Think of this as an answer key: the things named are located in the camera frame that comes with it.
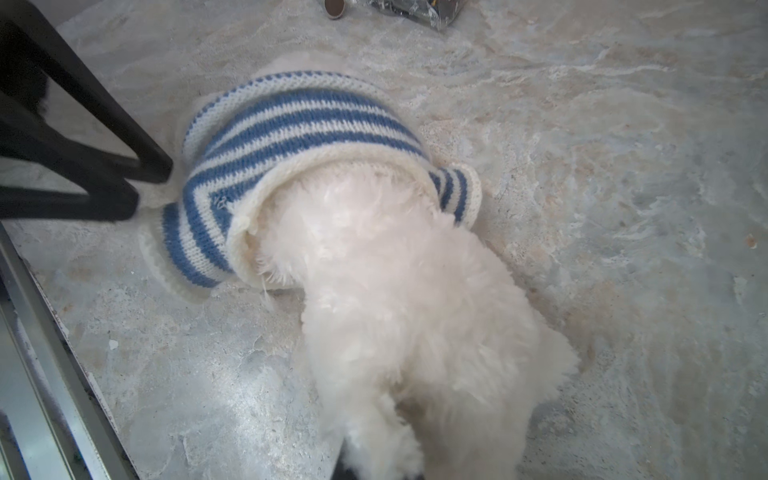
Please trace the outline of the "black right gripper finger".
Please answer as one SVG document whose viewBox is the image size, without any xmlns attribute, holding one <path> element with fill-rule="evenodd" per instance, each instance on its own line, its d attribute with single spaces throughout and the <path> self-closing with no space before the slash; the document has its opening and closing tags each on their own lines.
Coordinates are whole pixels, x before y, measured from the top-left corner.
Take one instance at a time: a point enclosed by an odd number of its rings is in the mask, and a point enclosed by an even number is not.
<svg viewBox="0 0 768 480">
<path fill-rule="evenodd" d="M 345 463 L 345 447 L 339 451 L 334 470 L 330 477 L 331 480 L 358 480 L 355 471 Z"/>
</svg>

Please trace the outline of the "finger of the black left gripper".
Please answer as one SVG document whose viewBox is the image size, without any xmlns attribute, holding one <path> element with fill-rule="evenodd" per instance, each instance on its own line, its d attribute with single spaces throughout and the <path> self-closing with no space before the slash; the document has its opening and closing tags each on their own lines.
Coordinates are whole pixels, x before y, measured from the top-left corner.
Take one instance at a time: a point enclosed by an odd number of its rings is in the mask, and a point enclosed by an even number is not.
<svg viewBox="0 0 768 480">
<path fill-rule="evenodd" d="M 1 217 L 121 221 L 137 191 L 98 155 L 1 95 Z"/>
<path fill-rule="evenodd" d="M 74 100 L 134 153 L 126 157 L 87 146 L 122 177 L 147 183 L 166 182 L 173 169 L 169 155 L 119 105 L 55 27 L 28 1 L 3 1 L 1 21 L 20 36 L 23 55 L 41 68 Z"/>
</svg>

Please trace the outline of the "white fluffy teddy bear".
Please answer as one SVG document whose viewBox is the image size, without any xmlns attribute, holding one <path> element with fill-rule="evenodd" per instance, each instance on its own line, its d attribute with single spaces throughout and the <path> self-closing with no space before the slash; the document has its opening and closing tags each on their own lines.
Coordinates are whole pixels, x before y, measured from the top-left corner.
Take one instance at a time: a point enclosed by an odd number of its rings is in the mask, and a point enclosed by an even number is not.
<svg viewBox="0 0 768 480">
<path fill-rule="evenodd" d="M 302 70 L 359 78 L 295 53 L 248 81 Z M 271 281 L 256 288 L 303 293 L 324 418 L 360 479 L 515 478 L 534 409 L 578 369 L 472 228 L 368 165 L 305 173 L 256 219 L 247 255 Z"/>
</svg>

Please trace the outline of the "blue white striped knit sweater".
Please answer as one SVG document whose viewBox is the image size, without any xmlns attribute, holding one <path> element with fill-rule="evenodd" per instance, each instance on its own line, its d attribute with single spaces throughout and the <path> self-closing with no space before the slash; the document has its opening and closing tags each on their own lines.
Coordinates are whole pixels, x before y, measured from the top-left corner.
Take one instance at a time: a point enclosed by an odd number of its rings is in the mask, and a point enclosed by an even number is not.
<svg viewBox="0 0 768 480">
<path fill-rule="evenodd" d="M 482 202 L 471 166 L 435 160 L 384 91 L 331 71 L 264 75 L 204 98 L 179 153 L 189 171 L 179 198 L 141 211 L 139 245 L 155 278 L 192 303 L 230 279 L 271 287 L 248 238 L 268 199 L 312 170 L 407 174 L 465 228 Z"/>
</svg>

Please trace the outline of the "small silver metal cylinder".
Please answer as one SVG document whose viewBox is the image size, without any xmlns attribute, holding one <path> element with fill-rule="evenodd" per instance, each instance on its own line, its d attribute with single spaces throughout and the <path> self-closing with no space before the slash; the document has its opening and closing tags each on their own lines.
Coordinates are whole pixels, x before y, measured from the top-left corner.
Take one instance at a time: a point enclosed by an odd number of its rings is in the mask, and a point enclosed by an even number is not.
<svg viewBox="0 0 768 480">
<path fill-rule="evenodd" d="M 326 16 L 331 20 L 340 19 L 346 10 L 345 0 L 320 0 L 319 3 Z"/>
</svg>

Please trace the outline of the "bag of colourful small parts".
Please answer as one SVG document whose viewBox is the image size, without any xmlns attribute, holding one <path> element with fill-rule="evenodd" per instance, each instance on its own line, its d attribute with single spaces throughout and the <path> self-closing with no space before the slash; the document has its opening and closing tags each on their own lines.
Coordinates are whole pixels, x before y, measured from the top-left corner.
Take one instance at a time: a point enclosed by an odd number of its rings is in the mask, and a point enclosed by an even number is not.
<svg viewBox="0 0 768 480">
<path fill-rule="evenodd" d="M 365 0 L 379 12 L 406 18 L 442 31 L 451 25 L 467 0 Z"/>
</svg>

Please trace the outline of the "aluminium front mounting rail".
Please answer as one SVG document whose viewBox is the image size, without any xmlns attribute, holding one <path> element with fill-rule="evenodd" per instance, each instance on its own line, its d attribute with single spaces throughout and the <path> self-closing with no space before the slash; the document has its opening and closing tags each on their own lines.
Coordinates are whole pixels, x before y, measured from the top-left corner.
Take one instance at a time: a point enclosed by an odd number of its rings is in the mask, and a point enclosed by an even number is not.
<svg viewBox="0 0 768 480">
<path fill-rule="evenodd" d="M 95 382 L 27 262 L 1 234 L 1 476 L 135 479 Z"/>
</svg>

